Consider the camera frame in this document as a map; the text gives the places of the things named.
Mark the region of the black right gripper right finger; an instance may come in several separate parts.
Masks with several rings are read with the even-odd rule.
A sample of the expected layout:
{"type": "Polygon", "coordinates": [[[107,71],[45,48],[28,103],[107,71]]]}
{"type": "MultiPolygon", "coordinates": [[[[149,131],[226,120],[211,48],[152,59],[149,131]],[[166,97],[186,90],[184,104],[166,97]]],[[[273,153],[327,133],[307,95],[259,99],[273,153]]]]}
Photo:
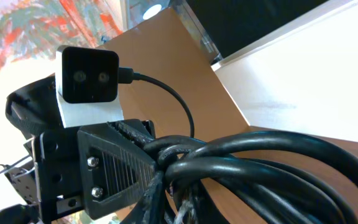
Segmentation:
{"type": "Polygon", "coordinates": [[[194,183],[194,205],[198,223],[229,224],[200,180],[194,183]]]}

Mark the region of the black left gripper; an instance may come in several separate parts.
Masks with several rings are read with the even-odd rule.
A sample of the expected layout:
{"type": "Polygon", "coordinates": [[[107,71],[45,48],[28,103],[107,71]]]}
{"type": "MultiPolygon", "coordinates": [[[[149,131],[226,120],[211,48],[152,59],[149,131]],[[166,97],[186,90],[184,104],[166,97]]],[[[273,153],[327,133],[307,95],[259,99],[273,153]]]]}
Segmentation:
{"type": "Polygon", "coordinates": [[[48,130],[32,142],[40,219],[50,223],[84,210],[92,219],[136,205],[156,162],[143,150],[151,121],[48,130]]]}

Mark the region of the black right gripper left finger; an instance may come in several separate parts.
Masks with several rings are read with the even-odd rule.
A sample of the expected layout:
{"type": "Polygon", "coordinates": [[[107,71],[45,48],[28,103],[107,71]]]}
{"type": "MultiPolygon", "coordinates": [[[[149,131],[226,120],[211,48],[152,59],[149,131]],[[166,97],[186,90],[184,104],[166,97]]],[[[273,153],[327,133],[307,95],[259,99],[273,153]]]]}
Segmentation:
{"type": "Polygon", "coordinates": [[[164,216],[163,172],[158,171],[150,181],[141,199],[121,224],[159,224],[164,216]]]}

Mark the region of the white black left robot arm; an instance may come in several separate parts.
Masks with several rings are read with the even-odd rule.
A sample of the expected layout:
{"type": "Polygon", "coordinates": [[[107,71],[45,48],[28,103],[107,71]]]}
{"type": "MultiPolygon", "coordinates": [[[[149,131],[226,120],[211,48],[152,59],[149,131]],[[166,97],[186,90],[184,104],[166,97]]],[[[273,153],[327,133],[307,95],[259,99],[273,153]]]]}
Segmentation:
{"type": "Polygon", "coordinates": [[[51,223],[81,210],[97,219],[128,205],[125,223],[168,221],[163,175],[143,150],[155,137],[151,121],[64,128],[54,77],[11,93],[5,114],[27,138],[32,160],[7,169],[25,202],[0,210],[0,223],[51,223]]]}

